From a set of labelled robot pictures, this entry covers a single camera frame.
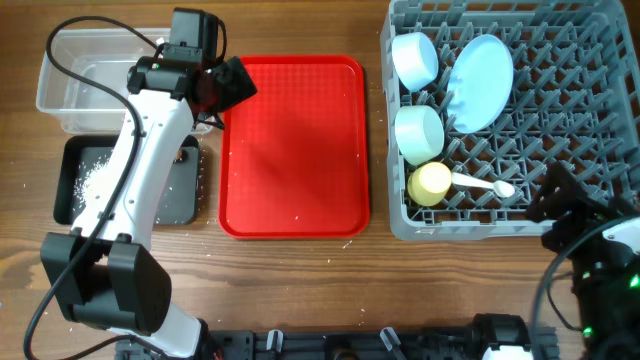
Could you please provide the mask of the white plastic spoon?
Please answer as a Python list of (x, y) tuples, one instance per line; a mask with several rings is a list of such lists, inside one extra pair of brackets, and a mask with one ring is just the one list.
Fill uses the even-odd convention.
[(457, 172), (451, 173), (451, 181), (454, 185), (458, 186), (492, 190), (498, 197), (501, 198), (511, 197), (516, 192), (515, 187), (505, 181), (499, 180), (495, 182), (489, 182)]

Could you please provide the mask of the yellow plastic cup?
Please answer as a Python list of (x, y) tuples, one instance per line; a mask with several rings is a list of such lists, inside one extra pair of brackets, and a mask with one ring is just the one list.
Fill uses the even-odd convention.
[(430, 162), (409, 176), (407, 191), (414, 202), (429, 207), (444, 199), (451, 184), (451, 170), (443, 163)]

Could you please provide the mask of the light blue plate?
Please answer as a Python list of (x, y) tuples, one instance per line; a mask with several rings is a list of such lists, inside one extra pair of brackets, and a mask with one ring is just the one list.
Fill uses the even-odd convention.
[(447, 84), (453, 95), (447, 115), (453, 128), (470, 134), (487, 128), (504, 110), (514, 81), (514, 64), (507, 46), (494, 35), (470, 41), (456, 59)]

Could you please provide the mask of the green bowl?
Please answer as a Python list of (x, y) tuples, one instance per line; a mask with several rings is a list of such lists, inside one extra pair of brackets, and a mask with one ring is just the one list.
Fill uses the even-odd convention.
[(401, 107), (395, 117), (396, 142), (411, 165), (436, 158), (444, 147), (444, 128), (438, 113), (426, 105)]

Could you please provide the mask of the light blue bowl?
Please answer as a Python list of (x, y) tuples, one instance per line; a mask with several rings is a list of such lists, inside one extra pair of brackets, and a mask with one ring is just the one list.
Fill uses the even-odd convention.
[(424, 33), (396, 36), (392, 41), (391, 54), (395, 71), (407, 90), (419, 91), (437, 78), (438, 55)]

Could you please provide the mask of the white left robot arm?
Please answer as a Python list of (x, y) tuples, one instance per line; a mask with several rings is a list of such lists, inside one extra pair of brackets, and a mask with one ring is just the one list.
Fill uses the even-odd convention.
[(173, 12), (170, 36), (140, 58), (118, 95), (126, 114), (104, 180), (66, 233), (46, 235), (40, 258), (46, 302), (63, 317), (107, 330), (164, 359), (216, 359), (205, 321), (171, 300), (169, 274), (150, 253), (156, 209), (183, 141), (198, 124), (257, 89), (241, 60), (226, 54), (224, 23), (196, 9)]

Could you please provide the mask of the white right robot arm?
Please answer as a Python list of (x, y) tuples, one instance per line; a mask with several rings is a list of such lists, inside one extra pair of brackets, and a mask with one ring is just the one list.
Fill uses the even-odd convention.
[(479, 314), (466, 352), (476, 359), (536, 359), (543, 353), (539, 317), (564, 261), (572, 265), (587, 359), (636, 359), (639, 356), (639, 210), (622, 197), (607, 204), (591, 199), (559, 162), (526, 210), (529, 220), (549, 220), (541, 237), (555, 253), (536, 288), (531, 317)]

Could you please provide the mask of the grey dishwasher rack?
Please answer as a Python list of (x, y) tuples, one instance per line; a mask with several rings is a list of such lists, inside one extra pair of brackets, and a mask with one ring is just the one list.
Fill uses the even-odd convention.
[[(392, 43), (427, 35), (439, 58), (437, 79), (411, 91), (401, 83)], [(509, 50), (514, 84), (500, 116), (464, 134), (454, 127), (455, 97), (447, 88), (463, 48), (483, 36)], [(431, 207), (408, 194), (413, 166), (395, 137), (388, 140), (390, 227), (409, 241), (482, 240), (537, 236), (525, 210), (549, 166), (559, 162), (593, 200), (639, 197), (639, 65), (623, 5), (618, 1), (393, 1), (380, 35), (383, 90), (390, 116), (425, 105), (445, 135), (440, 161), (516, 191), (500, 198), (482, 189), (452, 187)]]

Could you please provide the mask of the red serving tray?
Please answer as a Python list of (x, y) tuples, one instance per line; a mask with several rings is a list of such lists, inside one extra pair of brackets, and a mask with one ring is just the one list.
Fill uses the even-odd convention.
[(347, 55), (242, 59), (258, 92), (227, 111), (218, 223), (237, 239), (347, 238), (370, 219), (366, 94)]

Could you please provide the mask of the black plastic tray bin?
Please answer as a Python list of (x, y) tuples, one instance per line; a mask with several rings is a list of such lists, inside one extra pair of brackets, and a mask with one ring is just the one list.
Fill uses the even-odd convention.
[[(109, 161), (116, 141), (115, 135), (80, 135), (67, 141), (53, 208), (56, 223), (72, 224), (86, 207), (86, 204), (80, 205), (73, 195), (80, 163), (97, 162), (99, 156), (106, 156)], [(157, 225), (189, 224), (195, 218), (200, 165), (200, 147), (196, 138), (186, 137), (181, 151), (181, 158), (172, 164), (155, 213), (154, 223)]]

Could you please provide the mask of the white rice pile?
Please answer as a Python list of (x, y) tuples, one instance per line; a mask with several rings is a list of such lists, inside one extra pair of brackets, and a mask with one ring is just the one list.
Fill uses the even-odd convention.
[(89, 163), (82, 161), (79, 165), (79, 175), (74, 182), (73, 195), (80, 205), (85, 205), (90, 199), (94, 199), (98, 191), (106, 181), (108, 158), (99, 156), (98, 161)]

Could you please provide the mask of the black mounting rail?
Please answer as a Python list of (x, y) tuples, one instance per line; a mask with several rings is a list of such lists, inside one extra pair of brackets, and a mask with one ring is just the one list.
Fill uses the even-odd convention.
[[(408, 359), (472, 359), (463, 340), (469, 337), (465, 328), (427, 329), (400, 332), (399, 349)], [(279, 351), (267, 348), (268, 335), (250, 331), (212, 331), (216, 357), (223, 360), (268, 359), (393, 359), (381, 336), (374, 332), (303, 333), (284, 335)]]

